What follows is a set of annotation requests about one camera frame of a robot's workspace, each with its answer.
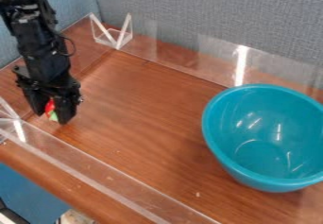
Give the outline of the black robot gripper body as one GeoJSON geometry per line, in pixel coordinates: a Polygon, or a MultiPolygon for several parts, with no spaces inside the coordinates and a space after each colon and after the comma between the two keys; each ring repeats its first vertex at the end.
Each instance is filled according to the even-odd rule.
{"type": "Polygon", "coordinates": [[[25,65],[12,69],[17,85],[33,104],[37,98],[45,101],[49,97],[61,102],[81,103],[81,85],[69,74],[73,53],[68,53],[67,41],[68,38],[56,34],[48,45],[41,45],[33,55],[24,57],[25,65]]]}

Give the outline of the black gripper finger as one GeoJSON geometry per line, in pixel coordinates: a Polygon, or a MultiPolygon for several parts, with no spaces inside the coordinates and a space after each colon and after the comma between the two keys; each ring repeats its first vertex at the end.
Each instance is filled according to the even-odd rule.
{"type": "Polygon", "coordinates": [[[80,103],[80,97],[77,95],[55,97],[55,112],[57,115],[57,122],[61,125],[65,125],[75,117],[80,103]]]}
{"type": "Polygon", "coordinates": [[[41,115],[45,112],[45,105],[51,99],[51,91],[48,87],[40,88],[24,88],[24,96],[29,103],[29,106],[36,115],[41,115]]]}

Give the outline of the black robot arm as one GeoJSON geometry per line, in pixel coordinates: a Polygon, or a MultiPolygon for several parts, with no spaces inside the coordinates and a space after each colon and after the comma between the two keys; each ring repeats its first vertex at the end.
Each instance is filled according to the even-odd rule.
{"type": "Polygon", "coordinates": [[[81,84],[71,75],[73,41],[56,30],[56,11],[48,0],[0,0],[0,17],[24,64],[16,65],[16,85],[36,115],[61,125],[76,116],[81,84]]]}

